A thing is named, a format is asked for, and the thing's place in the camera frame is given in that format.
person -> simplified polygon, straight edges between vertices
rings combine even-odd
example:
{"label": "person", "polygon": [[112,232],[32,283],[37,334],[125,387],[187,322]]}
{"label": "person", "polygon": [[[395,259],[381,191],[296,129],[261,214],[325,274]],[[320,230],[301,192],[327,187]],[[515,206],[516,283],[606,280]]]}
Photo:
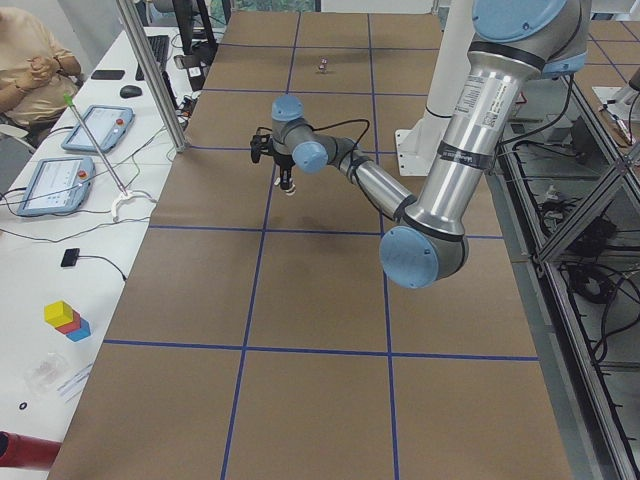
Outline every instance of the person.
{"label": "person", "polygon": [[75,95],[81,67],[38,18],[0,7],[0,113],[38,144]]}

computer mouse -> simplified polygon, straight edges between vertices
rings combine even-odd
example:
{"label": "computer mouse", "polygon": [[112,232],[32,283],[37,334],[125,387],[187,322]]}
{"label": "computer mouse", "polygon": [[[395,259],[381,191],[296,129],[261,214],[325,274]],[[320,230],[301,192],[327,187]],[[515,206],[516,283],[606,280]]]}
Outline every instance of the computer mouse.
{"label": "computer mouse", "polygon": [[120,89],[122,98],[139,97],[140,95],[142,95],[142,89],[137,85],[125,85]]}

white table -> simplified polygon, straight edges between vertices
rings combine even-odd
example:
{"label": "white table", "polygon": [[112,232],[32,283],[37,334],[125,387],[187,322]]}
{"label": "white table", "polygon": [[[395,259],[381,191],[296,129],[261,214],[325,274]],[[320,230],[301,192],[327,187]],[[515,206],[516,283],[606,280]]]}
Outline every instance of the white table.
{"label": "white table", "polygon": [[[174,28],[149,28],[148,35],[177,33]],[[172,48],[171,57],[181,53]],[[134,75],[137,61],[124,32],[116,39],[97,68],[123,69],[126,74],[120,81],[88,79],[74,103],[80,112],[93,104],[131,107],[135,120],[116,148],[108,155],[124,183],[136,174],[136,167],[127,158],[159,132],[163,123],[146,82],[136,82]],[[190,94],[190,86],[184,71],[178,71],[170,59],[167,70],[178,103]],[[120,88],[136,84],[143,95],[122,99]],[[64,113],[56,128],[75,125],[70,111]],[[60,148],[68,130],[54,133],[45,140],[12,188],[25,187],[31,178],[37,161],[69,155]],[[135,156],[140,173],[131,189],[145,190],[158,199],[171,168],[173,145],[166,131]],[[99,157],[93,157],[98,173],[106,168]],[[91,191],[82,210],[108,212],[119,190],[108,173],[94,179]],[[10,196],[17,201],[22,192]],[[0,430],[61,441],[67,431],[80,395],[68,401],[56,391],[56,387],[71,379],[77,372],[95,359],[118,299],[124,287],[118,271],[108,262],[99,259],[79,259],[73,268],[60,267],[67,248],[80,248],[80,255],[103,256],[128,274],[136,257],[148,225],[148,217],[154,204],[146,199],[134,199],[119,209],[120,223],[114,225],[110,213],[75,213],[68,217],[45,216],[33,219],[11,215],[5,205],[0,207],[0,228],[21,235],[61,239],[78,232],[107,224],[97,230],[75,238],[50,243],[20,238],[0,233]],[[44,322],[45,305],[64,300],[77,310],[91,325],[91,336],[78,343],[68,340]],[[49,354],[62,357],[66,371],[52,383],[44,394],[30,390],[24,380],[29,369],[46,360]],[[19,406],[26,402],[21,410]],[[0,479],[44,479],[47,472],[2,468]]]}

toy block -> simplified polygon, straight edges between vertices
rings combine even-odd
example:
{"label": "toy block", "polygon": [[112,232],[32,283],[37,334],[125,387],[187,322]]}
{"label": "toy block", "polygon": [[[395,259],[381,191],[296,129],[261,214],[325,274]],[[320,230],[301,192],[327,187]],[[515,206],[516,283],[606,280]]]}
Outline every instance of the toy block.
{"label": "toy block", "polygon": [[73,323],[73,308],[62,300],[44,307],[44,321],[53,328]]}
{"label": "toy block", "polygon": [[87,322],[84,318],[80,319],[80,328],[71,333],[67,333],[67,338],[74,342],[78,340],[82,340],[83,338],[87,338],[91,335],[91,327],[89,327],[89,322]]}
{"label": "toy block", "polygon": [[82,327],[81,320],[82,318],[80,317],[80,314],[74,310],[73,322],[67,323],[66,325],[60,325],[59,327],[56,327],[56,330],[64,335],[66,335],[67,333],[75,332],[76,330],[80,329],[80,327]]}

blue joint cap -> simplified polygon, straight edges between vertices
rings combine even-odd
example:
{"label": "blue joint cap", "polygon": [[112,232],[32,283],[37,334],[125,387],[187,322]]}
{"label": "blue joint cap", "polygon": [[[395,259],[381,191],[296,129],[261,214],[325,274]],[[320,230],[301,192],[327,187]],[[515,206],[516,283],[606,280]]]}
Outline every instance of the blue joint cap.
{"label": "blue joint cap", "polygon": [[322,144],[314,141],[299,143],[291,153],[293,161],[305,173],[318,173],[327,166],[329,154]]}
{"label": "blue joint cap", "polygon": [[433,244],[409,227],[394,227],[380,242],[380,262],[387,276],[405,288],[422,288],[438,278],[439,264]]}
{"label": "blue joint cap", "polygon": [[302,117],[302,102],[293,95],[278,97],[271,106],[271,118],[277,122],[290,122]]}
{"label": "blue joint cap", "polygon": [[471,18],[476,32],[484,39],[517,42],[549,25],[566,3],[567,0],[476,0]]}
{"label": "blue joint cap", "polygon": [[587,52],[565,58],[555,62],[547,63],[542,69],[542,78],[557,78],[562,75],[576,73],[587,62]]}

